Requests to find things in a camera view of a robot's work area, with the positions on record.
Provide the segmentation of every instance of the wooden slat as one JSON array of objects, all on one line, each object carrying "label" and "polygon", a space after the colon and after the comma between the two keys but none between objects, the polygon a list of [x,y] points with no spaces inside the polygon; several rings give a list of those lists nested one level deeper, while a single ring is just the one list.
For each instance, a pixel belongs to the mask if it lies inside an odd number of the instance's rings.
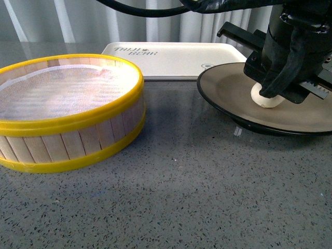
[{"label": "wooden slat", "polygon": [[43,141],[53,162],[69,160],[66,147],[64,146],[60,134],[43,136]]},{"label": "wooden slat", "polygon": [[48,68],[47,61],[41,61],[38,63],[35,63],[38,70],[46,69]]},{"label": "wooden slat", "polygon": [[10,79],[15,79],[15,78],[16,78],[16,75],[13,70],[2,73],[2,74],[0,74],[0,85],[2,85],[3,83],[5,83],[6,81],[8,81]]},{"label": "wooden slat", "polygon": [[19,77],[26,75],[26,70],[25,70],[24,66],[15,68],[15,69],[13,69],[13,71],[15,73],[15,78],[19,78]]},{"label": "wooden slat", "polygon": [[79,130],[86,155],[100,151],[98,133],[95,126]]},{"label": "wooden slat", "polygon": [[115,143],[112,124],[110,123],[109,119],[102,123],[96,124],[96,128],[102,149],[107,148]]},{"label": "wooden slat", "polygon": [[60,66],[59,60],[55,59],[55,60],[50,60],[47,62],[48,67],[53,67],[53,66]]},{"label": "wooden slat", "polygon": [[99,58],[99,61],[100,61],[100,66],[115,66],[116,65],[116,61],[114,61],[114,60]]},{"label": "wooden slat", "polygon": [[115,65],[117,67],[122,67],[123,66],[123,62],[122,61],[115,61]]},{"label": "wooden slat", "polygon": [[35,162],[37,163],[52,162],[42,137],[29,136],[25,137],[24,140]]},{"label": "wooden slat", "polygon": [[83,64],[83,65],[90,65],[90,60],[89,58],[79,58],[78,64]]},{"label": "wooden slat", "polygon": [[71,62],[69,61],[69,59],[59,59],[59,64],[60,66],[71,65]]},{"label": "wooden slat", "polygon": [[8,136],[7,140],[19,162],[27,162],[27,163],[35,162],[22,137]]},{"label": "wooden slat", "polygon": [[98,58],[89,58],[90,65],[100,66],[100,61]]},{"label": "wooden slat", "polygon": [[25,68],[25,71],[27,74],[33,73],[38,70],[35,63],[26,65],[26,66],[24,66],[24,68]]},{"label": "wooden slat", "polygon": [[81,64],[81,58],[69,58],[71,65],[79,65]]},{"label": "wooden slat", "polygon": [[61,135],[70,159],[85,156],[82,140],[78,131],[66,132]]},{"label": "wooden slat", "polygon": [[110,122],[112,124],[115,142],[124,138],[124,136],[126,135],[126,132],[125,132],[125,127],[123,125],[122,114],[119,114],[119,115],[111,118]]},{"label": "wooden slat", "polygon": [[0,136],[0,148],[1,152],[4,155],[5,159],[17,162],[17,157],[14,154],[10,144],[4,136]]},{"label": "wooden slat", "polygon": [[131,112],[131,109],[133,108],[133,105],[130,106],[127,110],[125,110],[122,113],[122,119],[123,119],[123,125],[124,125],[124,131],[126,135],[128,135],[134,128],[134,118]]}]

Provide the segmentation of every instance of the yellow rim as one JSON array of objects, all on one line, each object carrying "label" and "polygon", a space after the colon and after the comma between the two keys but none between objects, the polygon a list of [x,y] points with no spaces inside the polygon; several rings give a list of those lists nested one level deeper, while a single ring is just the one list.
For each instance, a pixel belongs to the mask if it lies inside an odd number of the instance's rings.
[{"label": "yellow rim", "polygon": [[59,173],[64,171],[76,170],[91,164],[102,161],[129,145],[141,132],[145,122],[145,110],[144,116],[136,128],[131,131],[123,139],[117,141],[115,144],[98,151],[96,153],[61,162],[51,162],[51,163],[22,163],[13,162],[0,158],[0,164],[10,168],[12,170],[17,170],[26,173]]},{"label": "yellow rim", "polygon": [[3,120],[0,119],[0,135],[2,136],[42,136],[52,135],[57,133],[64,133],[82,129],[96,123],[100,123],[106,119],[110,119],[133,105],[143,92],[144,79],[141,70],[130,61],[101,54],[64,54],[61,56],[50,56],[29,61],[20,62],[11,66],[7,66],[0,69],[0,74],[27,66],[33,63],[56,60],[56,59],[68,59],[68,58],[102,58],[115,61],[121,61],[131,67],[133,67],[138,75],[139,80],[135,87],[131,89],[124,96],[117,100],[98,107],[87,112],[74,114],[61,118],[43,119],[43,120],[29,120],[29,121],[16,121],[16,120]]}]

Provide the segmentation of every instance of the white curtain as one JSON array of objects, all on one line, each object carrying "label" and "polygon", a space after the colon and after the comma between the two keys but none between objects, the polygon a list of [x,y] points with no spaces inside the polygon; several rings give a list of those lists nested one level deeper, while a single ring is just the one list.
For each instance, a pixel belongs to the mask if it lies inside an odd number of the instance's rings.
[{"label": "white curtain", "polygon": [[[179,0],[119,0],[138,8],[167,9]],[[235,43],[217,31],[229,21],[251,32],[267,30],[271,7],[168,18],[140,18],[96,0],[0,0],[0,40],[20,42],[204,42]]]}]

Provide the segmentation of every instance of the white tray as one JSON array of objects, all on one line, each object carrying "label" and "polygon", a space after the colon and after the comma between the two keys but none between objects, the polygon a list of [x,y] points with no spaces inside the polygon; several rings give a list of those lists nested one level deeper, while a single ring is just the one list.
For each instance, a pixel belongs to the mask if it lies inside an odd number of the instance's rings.
[{"label": "white tray", "polygon": [[135,63],[146,80],[196,80],[211,66],[246,60],[232,45],[216,43],[111,43],[102,54]]}]

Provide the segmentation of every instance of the white mesh cloth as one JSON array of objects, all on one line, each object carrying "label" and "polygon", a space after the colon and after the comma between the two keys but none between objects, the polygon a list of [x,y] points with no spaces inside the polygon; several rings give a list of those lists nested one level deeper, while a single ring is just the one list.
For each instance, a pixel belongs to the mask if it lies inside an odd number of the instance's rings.
[{"label": "white mesh cloth", "polygon": [[40,120],[85,112],[128,93],[139,79],[128,66],[49,67],[0,86],[0,119]]}]

